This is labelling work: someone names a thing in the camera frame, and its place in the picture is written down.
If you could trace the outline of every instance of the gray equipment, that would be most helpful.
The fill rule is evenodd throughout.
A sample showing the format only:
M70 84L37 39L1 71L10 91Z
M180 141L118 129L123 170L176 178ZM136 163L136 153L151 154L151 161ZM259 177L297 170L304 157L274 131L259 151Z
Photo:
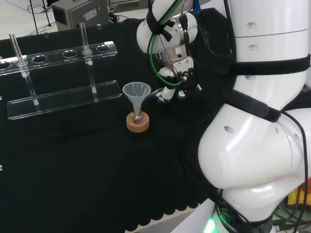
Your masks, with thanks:
M80 22L86 27L109 23L106 0L60 0L52 9L58 31L78 28Z

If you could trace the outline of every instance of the funnel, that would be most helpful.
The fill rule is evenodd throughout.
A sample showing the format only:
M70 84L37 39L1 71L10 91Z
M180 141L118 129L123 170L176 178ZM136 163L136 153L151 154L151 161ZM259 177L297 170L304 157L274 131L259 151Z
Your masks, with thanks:
M128 83L123 87L123 93L133 104L134 112L126 118L127 128L135 133L141 133L149 127L149 116L141 111L141 103L151 92L149 85L140 82Z
M141 103L150 94L151 88L149 85L140 82L128 83L123 87L123 92L133 103L135 115L139 115Z

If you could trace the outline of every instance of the black tablecloth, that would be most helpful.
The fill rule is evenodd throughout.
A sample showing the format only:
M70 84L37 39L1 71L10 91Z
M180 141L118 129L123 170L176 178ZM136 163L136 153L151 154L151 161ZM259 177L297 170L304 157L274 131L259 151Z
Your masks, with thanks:
M228 52L226 19L214 9L204 11L211 31L211 45ZM94 61L96 82L141 81L158 88L137 45L141 20L87 29L90 44L114 41L118 54ZM81 46L78 30L18 38L23 54ZM197 59L221 67L198 42ZM9 40L0 41L0 55L14 56ZM203 91L168 106L146 100L143 111L150 116L146 133L127 131L125 118L132 106L118 99L58 112L8 120L6 103L28 97L20 74L0 77L0 232L71 233L133 230L163 214L196 207L206 196L195 188L178 165L182 138L201 116L221 105L224 88L234 78L223 78L198 69ZM37 94L88 85L83 62L31 71ZM300 107L310 106L301 98ZM189 148L197 160L197 138Z

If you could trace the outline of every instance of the clear acrylic stand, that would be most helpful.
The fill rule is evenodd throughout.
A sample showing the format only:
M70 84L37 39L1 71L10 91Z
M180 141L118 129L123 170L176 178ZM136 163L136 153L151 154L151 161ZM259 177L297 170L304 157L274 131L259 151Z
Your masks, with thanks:
M122 95L122 91L116 80L96 84L93 71L94 58L112 56L118 52L114 43L104 42L96 45L89 45L84 23L80 23L80 31L83 46L30 56L24 56L21 54L14 33L10 33L10 39L16 57L0 60L0 76L21 72L30 92L30 97L9 101L7 105L8 119L15 120L30 117L74 106L114 99ZM82 86L38 96L35 94L30 79L30 70L82 60L85 61L88 68L88 78L90 80L89 86Z
M96 85L96 90L96 93L92 93L92 86L90 85L39 95L37 96L39 105L34 105L31 97L9 101L8 119L15 120L30 117L74 106L118 98L122 95L116 80L99 83Z

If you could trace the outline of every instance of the white floor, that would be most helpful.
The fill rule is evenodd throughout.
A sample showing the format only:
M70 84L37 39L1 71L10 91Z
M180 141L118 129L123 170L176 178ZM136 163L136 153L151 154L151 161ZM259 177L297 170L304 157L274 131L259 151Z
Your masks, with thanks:
M8 2L15 4L19 7L24 8L20 9L16 6L13 6L7 3L5 0L0 0L0 40L8 39L9 33L15 33L16 37L26 36L32 32L35 32L35 25L33 15L29 13L26 9L30 5L29 0L7 0ZM33 6L42 4L42 0L32 0ZM222 14L225 14L224 4L222 0L212 0L211 2L204 4L202 8L215 7ZM43 8L37 6L34 10L35 13L41 12ZM118 15L124 15L129 18L145 18L147 15L147 9L135 10L129 12L118 13ZM50 10L49 18L50 22L55 22L53 12ZM48 24L47 17L45 13L35 14L35 19L37 27L40 28L39 31L44 29L44 26ZM46 32L56 32L57 27L52 28L46 27Z

